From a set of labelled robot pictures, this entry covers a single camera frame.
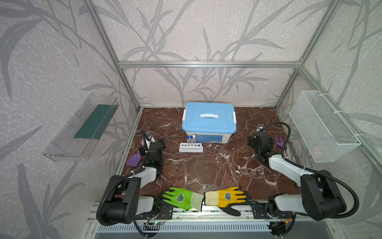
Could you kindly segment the white plastic storage bin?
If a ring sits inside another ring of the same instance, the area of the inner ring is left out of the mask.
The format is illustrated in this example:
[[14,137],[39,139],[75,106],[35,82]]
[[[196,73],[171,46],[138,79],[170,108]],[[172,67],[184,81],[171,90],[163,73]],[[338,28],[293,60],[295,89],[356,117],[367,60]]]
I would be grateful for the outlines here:
[[230,137],[235,134],[221,134],[221,133],[194,133],[186,132],[187,135],[196,135],[197,142],[204,143],[228,143]]

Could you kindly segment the blue plastic bin lid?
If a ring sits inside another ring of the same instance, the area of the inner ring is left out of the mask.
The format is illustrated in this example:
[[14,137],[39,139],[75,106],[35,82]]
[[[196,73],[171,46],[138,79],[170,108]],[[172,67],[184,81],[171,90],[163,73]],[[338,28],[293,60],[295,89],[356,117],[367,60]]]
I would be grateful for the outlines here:
[[187,103],[182,129],[194,133],[233,134],[237,131],[235,109],[231,104]]

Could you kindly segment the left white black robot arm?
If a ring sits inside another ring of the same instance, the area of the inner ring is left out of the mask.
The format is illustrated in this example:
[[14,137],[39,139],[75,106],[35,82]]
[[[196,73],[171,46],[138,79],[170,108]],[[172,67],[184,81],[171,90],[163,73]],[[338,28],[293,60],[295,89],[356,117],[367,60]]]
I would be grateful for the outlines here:
[[141,196],[140,189],[161,175],[165,148],[162,139],[144,144],[141,152],[146,159],[142,167],[127,175],[110,178],[96,211],[96,219],[101,225],[130,224],[138,215],[153,211],[155,198]]

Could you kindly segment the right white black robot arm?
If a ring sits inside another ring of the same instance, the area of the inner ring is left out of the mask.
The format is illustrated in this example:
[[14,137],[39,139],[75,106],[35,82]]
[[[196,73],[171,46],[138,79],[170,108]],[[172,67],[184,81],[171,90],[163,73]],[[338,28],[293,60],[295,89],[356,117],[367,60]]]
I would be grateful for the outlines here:
[[261,164],[283,174],[300,187],[299,195],[269,197],[269,212],[288,211],[321,221],[349,218],[358,211],[359,197],[349,185],[326,170],[318,171],[288,159],[287,141],[283,143],[281,153],[274,151],[274,140],[266,129],[268,126],[249,135],[247,145],[254,149]]

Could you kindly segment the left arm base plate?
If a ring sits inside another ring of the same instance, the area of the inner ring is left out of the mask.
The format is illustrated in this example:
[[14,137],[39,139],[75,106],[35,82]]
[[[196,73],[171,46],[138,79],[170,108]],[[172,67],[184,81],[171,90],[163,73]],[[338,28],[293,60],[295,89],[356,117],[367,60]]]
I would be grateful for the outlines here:
[[155,206],[150,212],[140,213],[135,216],[135,220],[171,220],[173,216],[174,208],[167,205]]

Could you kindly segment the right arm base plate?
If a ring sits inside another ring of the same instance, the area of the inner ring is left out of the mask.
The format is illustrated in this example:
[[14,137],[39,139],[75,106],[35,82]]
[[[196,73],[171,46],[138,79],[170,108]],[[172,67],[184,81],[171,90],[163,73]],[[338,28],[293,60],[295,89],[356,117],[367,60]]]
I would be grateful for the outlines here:
[[280,211],[272,203],[251,202],[251,208],[254,219],[281,221],[292,219],[292,212]]

